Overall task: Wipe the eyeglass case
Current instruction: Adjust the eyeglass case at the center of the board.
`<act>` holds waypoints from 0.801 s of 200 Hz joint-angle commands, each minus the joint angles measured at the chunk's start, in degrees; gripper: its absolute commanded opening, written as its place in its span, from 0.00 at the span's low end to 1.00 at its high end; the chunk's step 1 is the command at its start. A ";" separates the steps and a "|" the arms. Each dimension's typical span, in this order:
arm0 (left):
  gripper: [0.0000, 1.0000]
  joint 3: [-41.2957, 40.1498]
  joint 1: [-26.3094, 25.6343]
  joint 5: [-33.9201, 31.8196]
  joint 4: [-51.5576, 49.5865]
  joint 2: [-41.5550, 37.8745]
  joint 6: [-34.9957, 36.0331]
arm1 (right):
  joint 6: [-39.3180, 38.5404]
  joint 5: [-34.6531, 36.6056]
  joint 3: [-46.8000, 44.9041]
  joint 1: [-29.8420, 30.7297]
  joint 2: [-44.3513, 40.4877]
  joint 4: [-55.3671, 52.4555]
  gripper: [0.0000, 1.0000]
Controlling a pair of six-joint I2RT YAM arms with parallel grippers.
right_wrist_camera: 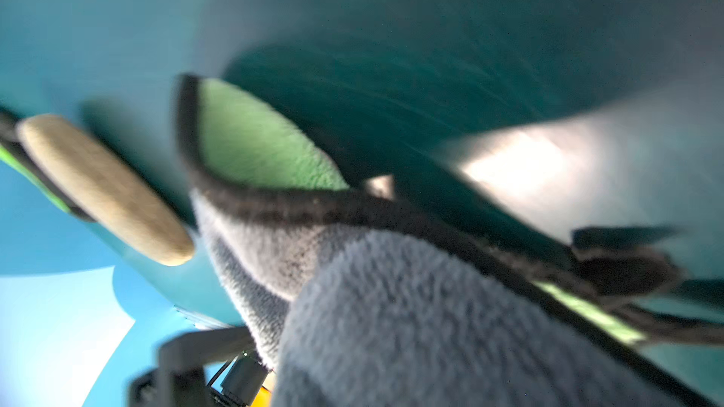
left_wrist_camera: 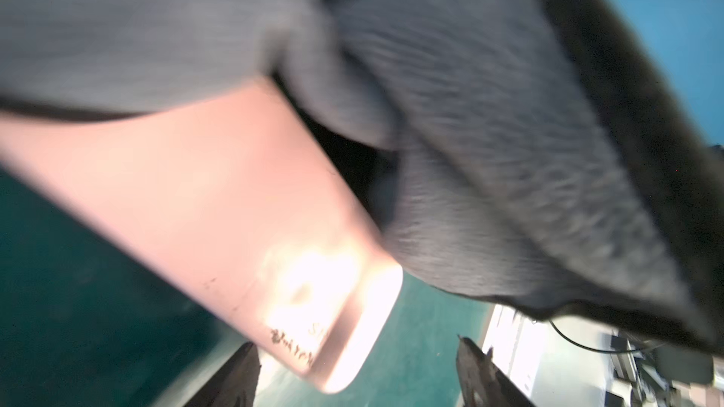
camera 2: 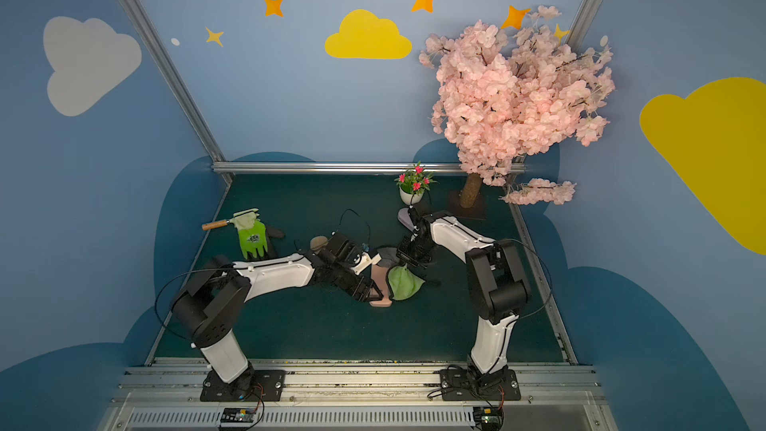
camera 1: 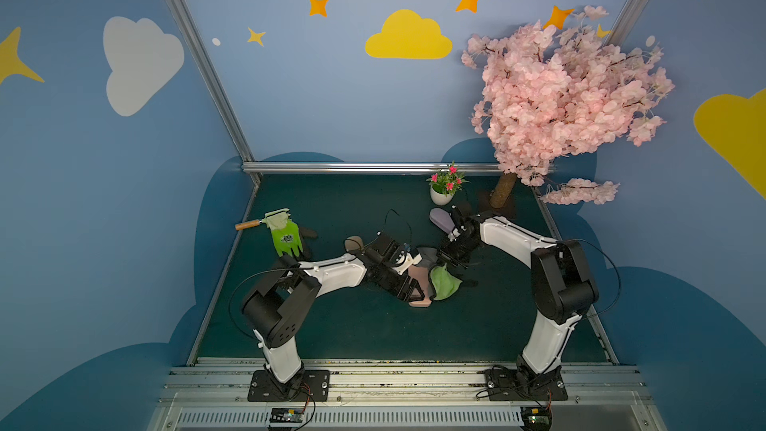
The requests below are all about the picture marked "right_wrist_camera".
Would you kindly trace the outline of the grey green microfibre cloth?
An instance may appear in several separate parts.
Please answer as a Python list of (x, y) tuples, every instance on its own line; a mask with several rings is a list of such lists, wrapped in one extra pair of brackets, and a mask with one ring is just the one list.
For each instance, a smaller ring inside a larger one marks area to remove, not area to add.
[(703, 406), (569, 307), (648, 344), (719, 346), (716, 322), (635, 297), (681, 273), (664, 228), (576, 230), (556, 262), (351, 188), (271, 106), (184, 75), (176, 134), (216, 274), (277, 377), (275, 406)]

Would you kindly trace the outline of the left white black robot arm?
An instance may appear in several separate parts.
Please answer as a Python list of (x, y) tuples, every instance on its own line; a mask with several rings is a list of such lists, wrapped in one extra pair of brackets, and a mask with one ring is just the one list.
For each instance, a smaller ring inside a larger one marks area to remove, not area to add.
[(129, 385), (128, 406), (251, 406), (270, 374), (245, 326), (179, 335), (156, 361)]

